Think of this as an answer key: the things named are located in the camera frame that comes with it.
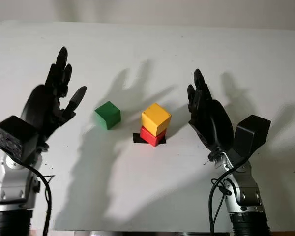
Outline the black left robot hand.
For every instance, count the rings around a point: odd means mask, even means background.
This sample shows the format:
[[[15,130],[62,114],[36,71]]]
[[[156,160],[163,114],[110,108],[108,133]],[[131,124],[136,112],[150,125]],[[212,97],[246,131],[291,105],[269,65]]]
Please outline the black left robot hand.
[[[72,66],[67,63],[68,51],[62,47],[55,63],[50,67],[44,84],[38,85],[30,94],[21,114],[21,119],[38,131],[37,148],[47,151],[49,137],[75,117],[75,110],[87,91],[80,87],[69,100],[66,108],[60,108],[60,99],[67,96]]]

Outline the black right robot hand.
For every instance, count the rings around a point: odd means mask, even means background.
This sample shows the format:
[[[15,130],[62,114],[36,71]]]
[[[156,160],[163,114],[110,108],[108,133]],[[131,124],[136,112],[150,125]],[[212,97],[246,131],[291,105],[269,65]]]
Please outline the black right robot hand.
[[[213,99],[199,69],[194,71],[194,86],[187,87],[188,110],[191,113],[191,127],[210,151],[209,161],[217,159],[222,152],[231,149],[234,130],[231,120],[222,104]]]

